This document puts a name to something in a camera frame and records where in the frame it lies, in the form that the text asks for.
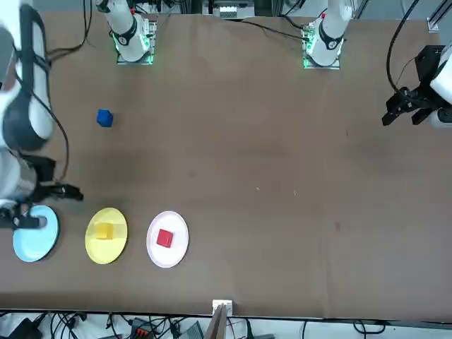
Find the blue plate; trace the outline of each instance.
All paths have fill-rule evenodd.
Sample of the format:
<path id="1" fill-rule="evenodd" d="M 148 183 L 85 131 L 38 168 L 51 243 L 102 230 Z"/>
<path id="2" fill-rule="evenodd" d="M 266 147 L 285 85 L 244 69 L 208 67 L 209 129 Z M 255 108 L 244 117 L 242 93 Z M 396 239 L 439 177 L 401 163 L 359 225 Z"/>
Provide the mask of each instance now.
<path id="1" fill-rule="evenodd" d="M 15 230 L 13 246 L 20 260 L 32 263 L 44 258 L 57 242 L 59 226 L 55 212 L 47 206 L 34 206 L 33 217 L 45 217 L 47 224 L 36 230 Z"/>

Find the white plate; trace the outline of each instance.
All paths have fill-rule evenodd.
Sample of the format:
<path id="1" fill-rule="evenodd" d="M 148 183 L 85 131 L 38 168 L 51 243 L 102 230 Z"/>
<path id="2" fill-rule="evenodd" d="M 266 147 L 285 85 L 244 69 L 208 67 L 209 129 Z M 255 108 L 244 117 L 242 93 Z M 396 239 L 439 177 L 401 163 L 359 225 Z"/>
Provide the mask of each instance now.
<path id="1" fill-rule="evenodd" d="M 158 232 L 166 230 L 173 234 L 171 247 L 157 244 Z M 150 259 L 162 268 L 176 266 L 185 256 L 189 246 L 189 229 L 183 217 L 172 211 L 161 212 L 151 222 L 146 237 Z"/>

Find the yellow plate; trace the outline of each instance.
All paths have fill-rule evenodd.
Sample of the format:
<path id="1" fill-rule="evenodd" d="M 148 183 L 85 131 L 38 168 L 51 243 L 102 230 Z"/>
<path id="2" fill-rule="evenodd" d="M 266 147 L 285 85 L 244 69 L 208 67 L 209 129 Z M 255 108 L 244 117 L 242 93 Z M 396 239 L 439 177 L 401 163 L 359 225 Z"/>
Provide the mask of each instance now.
<path id="1" fill-rule="evenodd" d="M 97 239 L 96 224 L 106 222 L 114 225 L 113 239 Z M 116 208 L 104 208 L 91 219 L 85 234 L 85 247 L 95 263 L 111 263 L 121 254 L 127 241 L 126 218 Z"/>

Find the yellow cube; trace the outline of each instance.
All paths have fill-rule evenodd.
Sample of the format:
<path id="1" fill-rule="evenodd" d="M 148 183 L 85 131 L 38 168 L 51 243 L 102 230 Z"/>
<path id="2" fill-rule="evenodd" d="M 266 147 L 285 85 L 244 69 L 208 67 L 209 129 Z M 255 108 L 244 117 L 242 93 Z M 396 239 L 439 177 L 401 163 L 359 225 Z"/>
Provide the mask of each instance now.
<path id="1" fill-rule="evenodd" d="M 113 224 L 108 222 L 99 222 L 95 225 L 96 239 L 112 240 L 113 239 Z"/>

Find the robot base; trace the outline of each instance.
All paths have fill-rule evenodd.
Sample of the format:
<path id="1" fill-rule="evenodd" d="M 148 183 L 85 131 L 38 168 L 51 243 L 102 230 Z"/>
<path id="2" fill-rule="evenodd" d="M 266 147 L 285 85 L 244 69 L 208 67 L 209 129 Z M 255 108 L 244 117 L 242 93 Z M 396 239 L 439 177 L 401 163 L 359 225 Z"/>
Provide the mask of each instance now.
<path id="1" fill-rule="evenodd" d="M 152 65 L 154 62 L 154 53 L 155 53 L 155 39 L 157 37 L 157 21 L 151 21 L 147 18 L 143 19 L 145 36 L 143 38 L 143 44 L 149 47 L 149 52 L 146 52 L 143 57 L 135 62 L 129 62 L 124 60 L 124 58 L 119 53 L 118 44 L 115 38 L 114 44 L 116 46 L 116 50 L 118 51 L 117 64 L 118 65 Z"/>
<path id="2" fill-rule="evenodd" d="M 302 41 L 302 53 L 303 53 L 303 68 L 304 69 L 340 69 L 340 50 L 342 48 L 342 44 L 344 43 L 344 39 L 340 43 L 338 49 L 338 56 L 333 64 L 330 66 L 320 66 L 316 64 L 316 62 L 309 56 L 308 51 L 312 48 L 312 42 L 314 41 L 314 37 L 316 36 L 316 28 L 314 27 L 314 23 L 310 23 L 309 25 L 305 25 L 302 29 L 302 37 L 307 37 L 309 41 Z"/>

